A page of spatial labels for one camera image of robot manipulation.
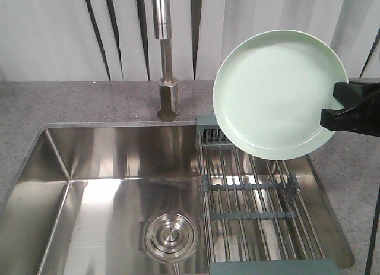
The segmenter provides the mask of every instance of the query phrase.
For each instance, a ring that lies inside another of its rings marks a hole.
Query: white curtain
[[[338,53],[348,75],[359,77],[380,28],[379,5],[379,0],[203,0],[196,79],[214,79],[238,44],[274,29],[320,38]]]
[[[380,76],[380,42],[377,42],[373,53],[368,60],[367,66],[362,77],[374,78]]]
[[[85,0],[0,0],[7,81],[107,80]]]
[[[369,57],[380,28],[380,0],[202,0],[199,40],[192,39],[192,1],[170,3],[173,73],[180,80],[194,78],[193,64],[197,80],[214,79],[235,46],[272,29],[322,39],[350,77],[380,77],[379,46]],[[0,0],[0,17],[0,80],[162,76],[151,0]]]

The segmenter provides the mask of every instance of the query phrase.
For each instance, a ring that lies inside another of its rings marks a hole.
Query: sink basin
[[[41,128],[0,215],[2,274],[208,273],[195,126],[122,125]],[[341,243],[336,261],[348,267],[347,241],[308,172],[300,185],[317,232],[327,253]]]

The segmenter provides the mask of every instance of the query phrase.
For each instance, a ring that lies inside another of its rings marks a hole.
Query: light green plate
[[[221,65],[213,90],[220,128],[245,152],[271,160],[306,155],[333,132],[320,126],[321,110],[341,109],[334,84],[346,71],[324,42],[294,30],[254,36]]]

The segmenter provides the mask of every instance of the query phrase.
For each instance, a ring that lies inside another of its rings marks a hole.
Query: faucet
[[[172,25],[170,0],[152,0],[154,37],[161,43],[162,78],[159,81],[160,107],[157,116],[163,122],[172,122],[179,115],[178,82],[173,77]]]

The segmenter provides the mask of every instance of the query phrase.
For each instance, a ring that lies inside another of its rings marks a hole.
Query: drain strainer
[[[145,233],[148,254],[164,263],[187,259],[197,240],[196,225],[181,214],[163,214],[155,218]]]

